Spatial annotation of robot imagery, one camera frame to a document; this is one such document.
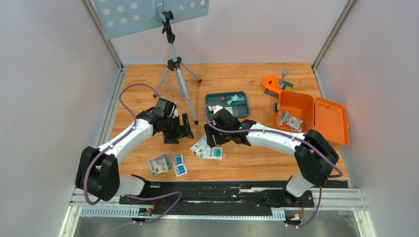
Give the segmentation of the white teal gauze packet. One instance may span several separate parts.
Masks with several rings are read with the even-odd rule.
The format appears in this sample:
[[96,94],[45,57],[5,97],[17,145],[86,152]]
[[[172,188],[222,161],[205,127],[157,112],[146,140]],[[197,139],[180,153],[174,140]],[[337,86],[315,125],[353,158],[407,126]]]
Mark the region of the white teal gauze packet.
[[203,159],[223,159],[223,148],[222,147],[208,147],[201,154],[200,158]]

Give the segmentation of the white teal dressing packet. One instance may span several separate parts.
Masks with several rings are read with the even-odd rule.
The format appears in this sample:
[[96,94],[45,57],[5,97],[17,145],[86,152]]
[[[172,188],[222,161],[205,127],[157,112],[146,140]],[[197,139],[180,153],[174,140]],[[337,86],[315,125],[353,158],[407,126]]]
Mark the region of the white teal dressing packet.
[[191,148],[190,150],[197,156],[200,156],[207,148],[207,136],[201,137]]

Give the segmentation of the clear bag bandage pack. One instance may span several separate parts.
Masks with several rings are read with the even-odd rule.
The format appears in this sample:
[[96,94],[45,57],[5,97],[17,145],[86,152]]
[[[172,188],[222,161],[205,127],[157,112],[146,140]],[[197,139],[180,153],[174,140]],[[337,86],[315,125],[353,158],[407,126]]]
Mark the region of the clear bag bandage pack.
[[157,176],[163,173],[171,172],[173,166],[173,151],[166,152],[158,157],[155,157],[147,162],[148,168],[152,176]]

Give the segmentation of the clear bag teal gauze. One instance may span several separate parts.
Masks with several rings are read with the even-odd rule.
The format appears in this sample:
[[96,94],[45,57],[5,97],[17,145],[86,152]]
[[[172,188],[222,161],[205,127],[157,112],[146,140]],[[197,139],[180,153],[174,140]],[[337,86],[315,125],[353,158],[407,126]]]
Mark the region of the clear bag teal gauze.
[[235,108],[235,107],[225,107],[225,109],[227,111],[229,111],[232,116],[234,116],[234,117],[238,116],[238,109],[237,108]]

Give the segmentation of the teal divided tray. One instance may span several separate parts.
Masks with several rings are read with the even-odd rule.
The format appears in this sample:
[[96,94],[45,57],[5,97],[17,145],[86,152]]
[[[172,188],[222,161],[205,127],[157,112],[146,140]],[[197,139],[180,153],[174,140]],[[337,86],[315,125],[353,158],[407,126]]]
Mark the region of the teal divided tray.
[[207,94],[205,104],[220,105],[234,117],[242,119],[250,114],[247,96],[243,91]]

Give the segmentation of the teal sachet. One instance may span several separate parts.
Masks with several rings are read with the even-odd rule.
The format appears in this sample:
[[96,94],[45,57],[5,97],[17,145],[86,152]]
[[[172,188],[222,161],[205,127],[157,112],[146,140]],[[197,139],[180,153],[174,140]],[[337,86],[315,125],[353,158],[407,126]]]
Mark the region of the teal sachet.
[[235,95],[235,96],[233,97],[233,99],[234,99],[234,101],[245,101],[244,96],[238,96],[238,95]]
[[233,97],[234,97],[234,96],[232,96],[232,97],[231,97],[231,98],[230,98],[230,99],[226,102],[226,104],[227,104],[227,105],[231,105],[233,102],[235,102],[235,101],[234,101],[234,99],[233,99]]

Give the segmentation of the clear bag cotton swabs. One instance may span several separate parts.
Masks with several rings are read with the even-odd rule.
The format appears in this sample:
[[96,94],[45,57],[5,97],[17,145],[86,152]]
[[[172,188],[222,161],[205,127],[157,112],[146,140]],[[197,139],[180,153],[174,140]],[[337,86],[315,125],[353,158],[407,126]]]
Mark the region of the clear bag cotton swabs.
[[281,110],[278,110],[278,118],[277,118],[277,125],[282,126],[283,125],[283,113]]

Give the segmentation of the teal header tape bag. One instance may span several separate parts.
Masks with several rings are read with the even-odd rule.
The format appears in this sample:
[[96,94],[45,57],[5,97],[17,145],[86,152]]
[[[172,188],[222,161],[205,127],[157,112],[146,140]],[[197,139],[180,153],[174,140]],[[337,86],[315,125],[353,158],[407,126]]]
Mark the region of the teal header tape bag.
[[303,120],[292,116],[289,111],[286,111],[281,121],[293,131],[302,131],[301,124]]

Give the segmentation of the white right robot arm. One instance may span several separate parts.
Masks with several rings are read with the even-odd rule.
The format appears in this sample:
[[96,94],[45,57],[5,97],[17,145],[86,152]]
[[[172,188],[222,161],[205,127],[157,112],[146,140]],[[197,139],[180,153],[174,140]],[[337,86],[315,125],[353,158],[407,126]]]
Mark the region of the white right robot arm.
[[246,146],[265,147],[291,156],[299,171],[282,192],[283,202],[295,206],[302,195],[314,186],[322,187],[329,178],[341,177],[337,168],[337,152],[317,130],[307,133],[285,132],[264,126],[253,120],[240,121],[220,105],[207,104],[204,129],[210,147],[230,141]]

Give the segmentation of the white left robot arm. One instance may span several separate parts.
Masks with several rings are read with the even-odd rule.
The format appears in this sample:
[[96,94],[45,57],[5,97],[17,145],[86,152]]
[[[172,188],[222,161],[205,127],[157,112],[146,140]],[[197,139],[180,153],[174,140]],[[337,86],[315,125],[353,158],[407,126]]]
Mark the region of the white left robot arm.
[[141,143],[155,134],[163,135],[165,144],[179,139],[194,139],[187,113],[178,114],[174,102],[160,98],[155,106],[135,115],[132,124],[109,142],[81,153],[75,185],[88,195],[109,201],[114,196],[132,195],[139,204],[151,199],[146,180],[137,175],[121,176],[122,161]]

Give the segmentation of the orange medicine box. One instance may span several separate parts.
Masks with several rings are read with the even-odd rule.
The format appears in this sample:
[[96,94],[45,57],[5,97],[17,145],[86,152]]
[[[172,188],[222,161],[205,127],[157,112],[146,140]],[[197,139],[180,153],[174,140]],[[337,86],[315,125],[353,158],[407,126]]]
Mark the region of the orange medicine box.
[[345,106],[321,97],[283,90],[274,107],[273,127],[275,129],[292,132],[289,126],[278,124],[279,115],[289,113],[302,120],[303,133],[314,129],[330,143],[340,146],[349,145],[349,124]]

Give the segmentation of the blue alcohol pad pair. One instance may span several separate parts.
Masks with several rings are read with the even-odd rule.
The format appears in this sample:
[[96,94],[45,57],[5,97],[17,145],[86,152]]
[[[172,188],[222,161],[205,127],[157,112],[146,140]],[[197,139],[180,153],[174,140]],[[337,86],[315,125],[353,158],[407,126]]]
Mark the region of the blue alcohol pad pair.
[[173,165],[176,177],[187,174],[187,169],[182,155],[173,158]]

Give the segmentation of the grey tripod stand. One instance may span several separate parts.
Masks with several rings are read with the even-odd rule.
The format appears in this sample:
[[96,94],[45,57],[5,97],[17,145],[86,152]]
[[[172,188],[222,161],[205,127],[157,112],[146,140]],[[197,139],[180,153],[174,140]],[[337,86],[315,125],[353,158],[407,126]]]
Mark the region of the grey tripod stand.
[[[175,41],[175,34],[172,32],[171,29],[171,23],[170,21],[174,19],[173,13],[171,11],[160,11],[159,10],[159,17],[162,20],[162,24],[163,24],[163,29],[162,29],[162,34],[166,34],[167,36],[167,41],[170,47],[170,51],[171,51],[171,59],[168,60],[167,62],[167,66],[165,69],[165,72],[158,84],[158,87],[156,89],[157,92],[160,91],[160,88],[162,87],[162,85],[165,83],[167,84],[172,90],[174,90],[175,92],[177,92],[182,100],[186,100],[188,102],[190,111],[192,113],[192,117],[194,120],[194,124],[198,125],[199,121],[198,121],[198,117],[195,113],[195,110],[193,108],[190,96],[189,96],[189,92],[188,92],[188,88],[189,85],[185,84],[182,72],[181,72],[181,66],[183,66],[191,75],[191,78],[195,78],[197,80],[198,83],[202,82],[202,79],[199,78],[183,61],[182,58],[177,56],[176,54],[176,50],[175,50],[175,46],[174,46],[174,41]],[[174,87],[172,87],[169,83],[166,82],[166,77],[169,71],[172,71],[175,73],[176,75],[176,79],[177,79],[177,84],[178,84],[178,90],[176,90]]]

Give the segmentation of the perforated grey panel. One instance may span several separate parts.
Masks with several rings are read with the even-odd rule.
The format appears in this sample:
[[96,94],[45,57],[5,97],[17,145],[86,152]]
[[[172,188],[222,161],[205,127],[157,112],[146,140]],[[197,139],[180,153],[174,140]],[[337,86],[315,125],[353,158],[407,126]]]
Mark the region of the perforated grey panel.
[[105,39],[115,39],[170,23],[208,15],[209,0],[94,0]]

